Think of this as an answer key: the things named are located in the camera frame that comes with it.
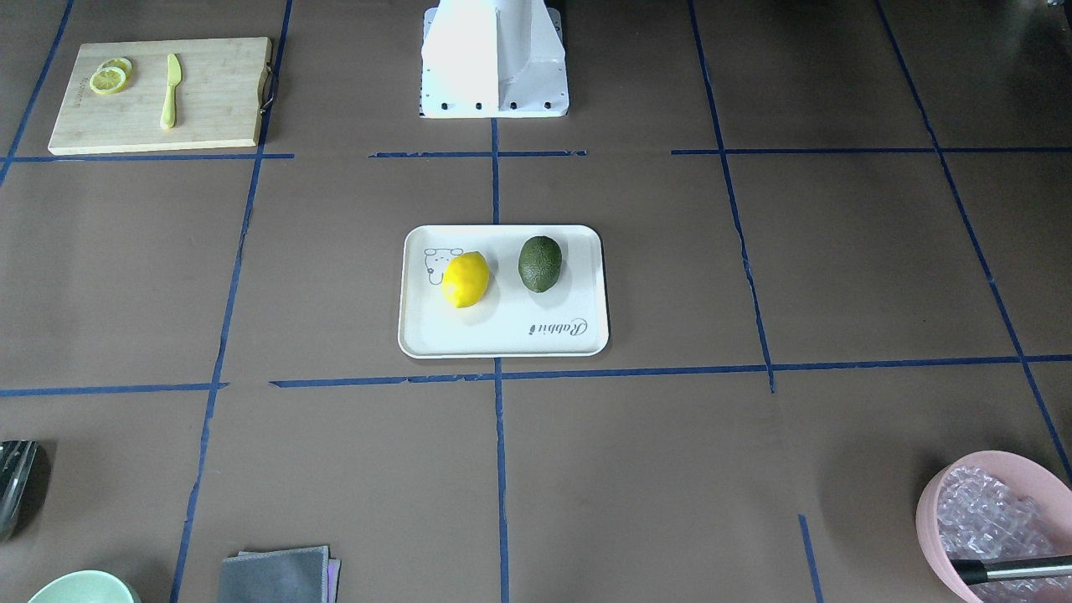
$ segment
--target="wooden cutting board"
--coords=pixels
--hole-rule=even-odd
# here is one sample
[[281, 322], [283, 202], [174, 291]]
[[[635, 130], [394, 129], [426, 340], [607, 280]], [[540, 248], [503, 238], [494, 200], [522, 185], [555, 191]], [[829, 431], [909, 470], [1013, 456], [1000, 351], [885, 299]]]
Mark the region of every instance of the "wooden cutting board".
[[[267, 38], [83, 44], [48, 150], [89, 155], [256, 146], [270, 53]], [[179, 58], [182, 83], [175, 90], [175, 127], [164, 130], [160, 114], [169, 54]], [[90, 90], [96, 68], [116, 57], [133, 63], [126, 87], [103, 95]]]

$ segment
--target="ice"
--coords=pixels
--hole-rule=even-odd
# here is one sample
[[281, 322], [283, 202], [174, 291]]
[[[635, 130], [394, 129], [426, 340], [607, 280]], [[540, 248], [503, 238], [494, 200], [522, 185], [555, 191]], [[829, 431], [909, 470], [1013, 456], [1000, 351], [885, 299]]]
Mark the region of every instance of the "ice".
[[[957, 467], [938, 495], [938, 535], [950, 559], [1016, 559], [1057, 554], [1039, 504], [1018, 498], [979, 467]], [[1033, 603], [1043, 590], [1072, 593], [1072, 577], [1008, 580], [970, 587], [986, 603]]]

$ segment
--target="pink bowl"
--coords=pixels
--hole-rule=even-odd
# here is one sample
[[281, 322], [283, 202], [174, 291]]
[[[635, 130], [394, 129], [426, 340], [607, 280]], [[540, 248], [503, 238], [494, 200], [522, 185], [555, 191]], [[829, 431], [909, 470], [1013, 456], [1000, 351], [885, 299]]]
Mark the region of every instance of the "pink bowl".
[[915, 532], [930, 569], [961, 599], [983, 603], [956, 575], [938, 535], [938, 494], [942, 481], [957, 467], [979, 467], [1003, 482], [1017, 496], [1029, 496], [1039, 503], [1043, 519], [1053, 528], [1048, 534], [1059, 555], [1072, 553], [1072, 490], [1053, 473], [1022, 456], [1000, 451], [969, 454], [935, 475], [923, 489], [915, 511]]

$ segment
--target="green avocado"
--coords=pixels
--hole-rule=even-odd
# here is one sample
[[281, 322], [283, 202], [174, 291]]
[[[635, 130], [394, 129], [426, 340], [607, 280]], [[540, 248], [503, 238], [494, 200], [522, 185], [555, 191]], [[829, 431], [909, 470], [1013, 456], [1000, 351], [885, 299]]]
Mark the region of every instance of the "green avocado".
[[530, 291], [544, 293], [551, 289], [562, 274], [562, 249], [559, 244], [545, 236], [526, 240], [518, 258], [518, 274]]

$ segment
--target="gray cloth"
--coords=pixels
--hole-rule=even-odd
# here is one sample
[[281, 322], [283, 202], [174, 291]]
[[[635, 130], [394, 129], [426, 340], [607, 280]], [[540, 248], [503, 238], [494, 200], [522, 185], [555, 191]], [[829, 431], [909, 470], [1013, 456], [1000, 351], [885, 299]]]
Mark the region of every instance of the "gray cloth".
[[328, 547], [254, 553], [223, 560], [219, 603], [326, 603]]

